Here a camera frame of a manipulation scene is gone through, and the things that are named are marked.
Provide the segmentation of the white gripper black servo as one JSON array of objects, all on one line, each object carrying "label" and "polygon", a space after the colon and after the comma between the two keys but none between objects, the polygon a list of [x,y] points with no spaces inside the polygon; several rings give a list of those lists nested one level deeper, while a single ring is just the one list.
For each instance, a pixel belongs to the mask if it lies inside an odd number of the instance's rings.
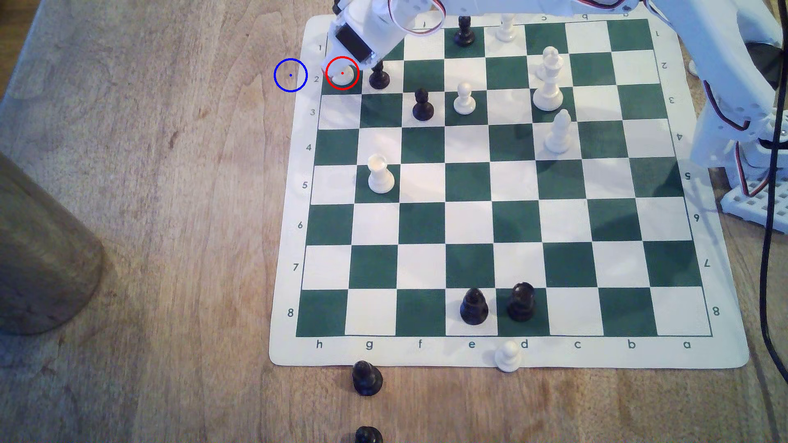
[{"label": "white gripper black servo", "polygon": [[[416,16],[432,9],[440,14],[438,25],[421,31],[411,28]],[[332,12],[332,42],[321,64],[325,78],[341,75],[345,65],[372,66],[405,36],[433,35],[445,21],[441,1],[333,1]]]}]

